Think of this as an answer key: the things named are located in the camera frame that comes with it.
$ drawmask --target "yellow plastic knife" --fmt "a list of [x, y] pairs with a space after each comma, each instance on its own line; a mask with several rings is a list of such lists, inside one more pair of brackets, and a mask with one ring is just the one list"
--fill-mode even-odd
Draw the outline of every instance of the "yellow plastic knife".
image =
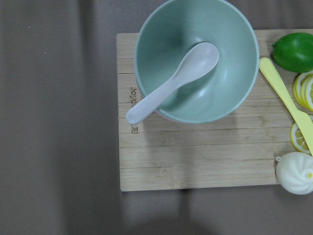
[[260, 59], [259, 69], [288, 109], [313, 154], [313, 123], [309, 115], [297, 109], [277, 69], [269, 58]]

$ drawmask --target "green lime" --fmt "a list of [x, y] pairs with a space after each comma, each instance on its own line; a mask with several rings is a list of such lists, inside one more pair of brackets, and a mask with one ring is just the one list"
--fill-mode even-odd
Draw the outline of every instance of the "green lime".
[[272, 46], [274, 61], [282, 68], [299, 73], [313, 70], [312, 34], [288, 34]]

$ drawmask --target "teal bowl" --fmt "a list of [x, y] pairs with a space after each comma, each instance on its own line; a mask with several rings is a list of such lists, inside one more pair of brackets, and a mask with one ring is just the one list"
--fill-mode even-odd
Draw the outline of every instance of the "teal bowl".
[[237, 109], [251, 92], [259, 67], [255, 33], [224, 0], [170, 0], [143, 24], [135, 46], [135, 77], [143, 96], [168, 80], [196, 44], [216, 45], [217, 66], [171, 94], [156, 110], [183, 123], [207, 123]]

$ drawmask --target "bamboo board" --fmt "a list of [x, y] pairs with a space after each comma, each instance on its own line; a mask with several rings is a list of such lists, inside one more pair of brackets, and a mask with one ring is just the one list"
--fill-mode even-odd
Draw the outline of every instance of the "bamboo board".
[[[313, 29], [256, 30], [260, 56], [292, 32]], [[181, 124], [152, 113], [130, 125], [126, 112], [142, 99], [134, 76], [137, 33], [117, 35], [120, 188], [122, 191], [272, 185], [275, 157], [295, 151], [293, 120], [259, 73], [245, 102], [233, 113], [207, 124]], [[279, 67], [291, 92], [296, 73]]]

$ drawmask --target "dumpling keychain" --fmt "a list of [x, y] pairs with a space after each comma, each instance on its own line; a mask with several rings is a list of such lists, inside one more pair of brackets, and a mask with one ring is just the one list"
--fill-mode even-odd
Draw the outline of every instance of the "dumpling keychain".
[[284, 189], [294, 194], [313, 191], [313, 157], [309, 154], [291, 152], [277, 157], [276, 176]]

